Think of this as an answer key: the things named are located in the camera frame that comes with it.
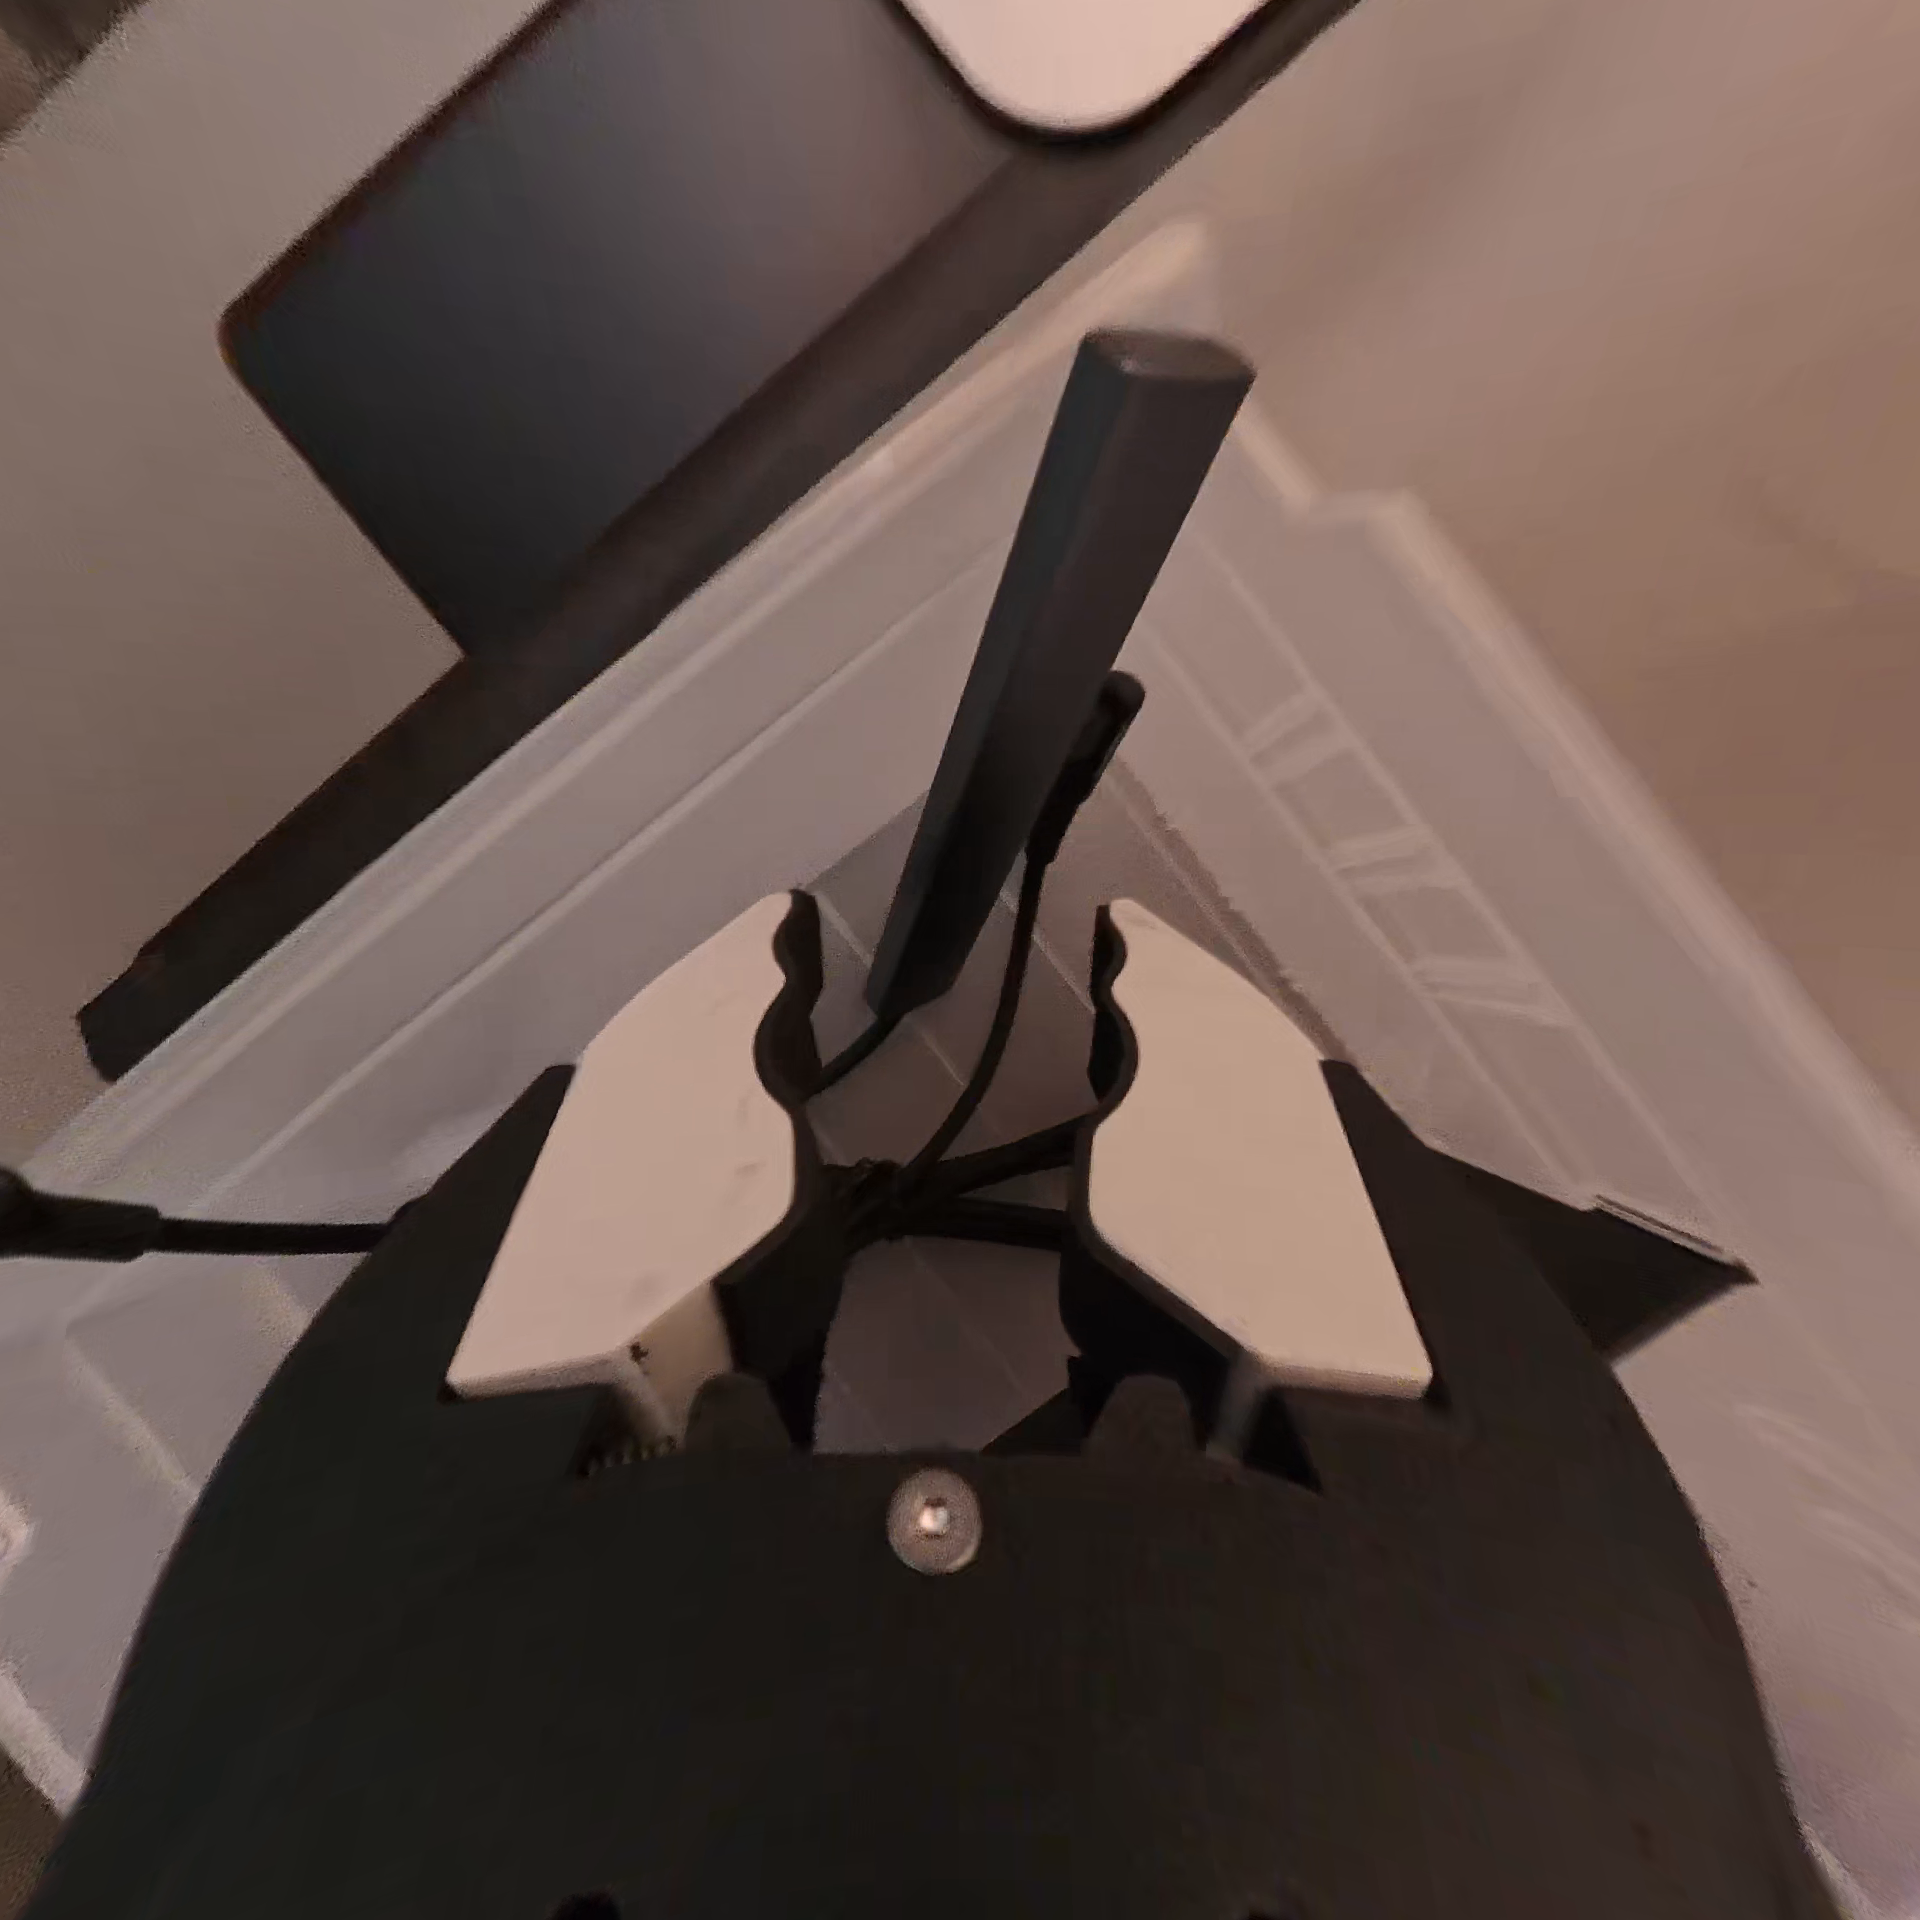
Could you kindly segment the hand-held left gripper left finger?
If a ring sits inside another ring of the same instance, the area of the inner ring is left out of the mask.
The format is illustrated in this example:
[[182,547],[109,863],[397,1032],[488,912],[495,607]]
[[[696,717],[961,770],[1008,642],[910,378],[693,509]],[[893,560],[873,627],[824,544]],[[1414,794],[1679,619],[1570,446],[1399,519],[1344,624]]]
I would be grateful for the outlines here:
[[840,1300],[840,1203],[807,1117],[824,983],[808,893],[772,893],[629,999],[582,1050],[447,1390],[597,1386],[679,1443],[721,1374],[813,1431]]

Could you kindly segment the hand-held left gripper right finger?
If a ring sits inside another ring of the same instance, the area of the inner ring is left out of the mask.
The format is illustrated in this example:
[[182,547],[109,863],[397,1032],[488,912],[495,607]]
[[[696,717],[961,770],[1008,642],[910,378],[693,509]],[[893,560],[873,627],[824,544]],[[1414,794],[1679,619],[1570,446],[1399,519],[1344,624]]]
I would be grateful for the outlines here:
[[1095,914],[1087,1255],[1224,1362],[1416,1400],[1433,1360],[1327,1080],[1286,1011],[1137,900]]

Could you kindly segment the clear plastic bin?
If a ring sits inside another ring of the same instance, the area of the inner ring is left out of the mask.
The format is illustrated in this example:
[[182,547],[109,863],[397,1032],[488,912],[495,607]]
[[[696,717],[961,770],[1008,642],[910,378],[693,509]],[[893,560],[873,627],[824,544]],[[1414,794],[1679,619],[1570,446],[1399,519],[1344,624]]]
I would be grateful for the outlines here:
[[[1212,330],[1169,223],[996,330],[30,1162],[373,1206],[921,798],[1081,334]],[[1757,1283],[1624,1381],[1757,1628],[1858,1916],[1916,1916],[1916,1138],[1409,499],[1250,404],[1121,655],[1120,791],[1433,1146]]]

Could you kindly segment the grey usb hub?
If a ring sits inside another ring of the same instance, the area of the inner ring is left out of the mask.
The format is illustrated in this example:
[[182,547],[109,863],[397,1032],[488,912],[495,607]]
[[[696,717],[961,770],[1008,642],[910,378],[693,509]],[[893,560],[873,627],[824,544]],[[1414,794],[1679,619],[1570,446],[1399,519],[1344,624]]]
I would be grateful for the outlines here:
[[882,923],[874,1020],[961,973],[1252,383],[1192,334],[1078,343]]

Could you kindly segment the black desk mat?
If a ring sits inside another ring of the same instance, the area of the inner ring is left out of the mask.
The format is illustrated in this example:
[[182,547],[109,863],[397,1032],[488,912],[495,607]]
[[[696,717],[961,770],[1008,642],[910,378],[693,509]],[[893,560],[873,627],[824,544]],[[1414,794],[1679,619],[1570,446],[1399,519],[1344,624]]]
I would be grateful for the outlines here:
[[1013,152],[898,4],[551,4],[224,312],[466,653]]

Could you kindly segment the white monitor stand base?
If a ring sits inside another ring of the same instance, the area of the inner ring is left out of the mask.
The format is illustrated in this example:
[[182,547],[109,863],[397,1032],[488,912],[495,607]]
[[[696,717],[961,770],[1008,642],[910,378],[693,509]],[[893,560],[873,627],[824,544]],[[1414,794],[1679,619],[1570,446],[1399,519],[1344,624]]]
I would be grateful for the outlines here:
[[1045,135],[1135,122],[1263,12],[1263,2],[902,2],[961,87]]

